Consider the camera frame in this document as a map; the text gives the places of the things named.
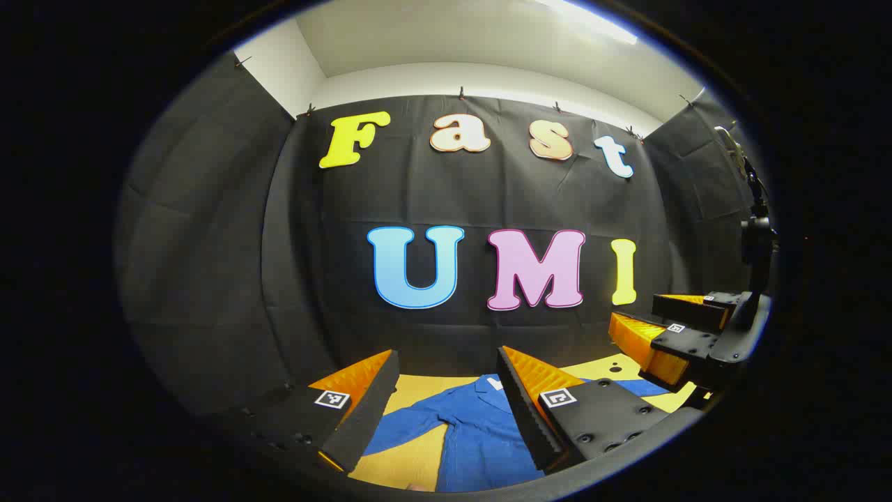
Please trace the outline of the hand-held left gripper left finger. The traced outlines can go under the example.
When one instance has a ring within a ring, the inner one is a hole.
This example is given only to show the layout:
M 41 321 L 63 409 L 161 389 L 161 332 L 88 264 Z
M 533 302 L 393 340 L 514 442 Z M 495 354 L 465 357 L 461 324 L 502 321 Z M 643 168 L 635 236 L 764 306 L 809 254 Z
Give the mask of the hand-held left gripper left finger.
M 239 432 L 289 469 L 347 476 L 375 435 L 398 378 L 399 354 L 385 350 L 243 407 Z

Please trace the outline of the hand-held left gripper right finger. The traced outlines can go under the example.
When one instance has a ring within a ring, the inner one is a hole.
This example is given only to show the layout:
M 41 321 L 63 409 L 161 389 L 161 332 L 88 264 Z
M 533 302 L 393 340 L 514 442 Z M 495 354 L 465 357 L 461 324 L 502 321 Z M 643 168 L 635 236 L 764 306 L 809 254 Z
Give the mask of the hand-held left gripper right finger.
M 498 349 L 497 371 L 533 463 L 548 476 L 627 445 L 659 448 L 703 416 L 692 407 L 666 413 L 614 379 L 584 381 L 512 347 Z

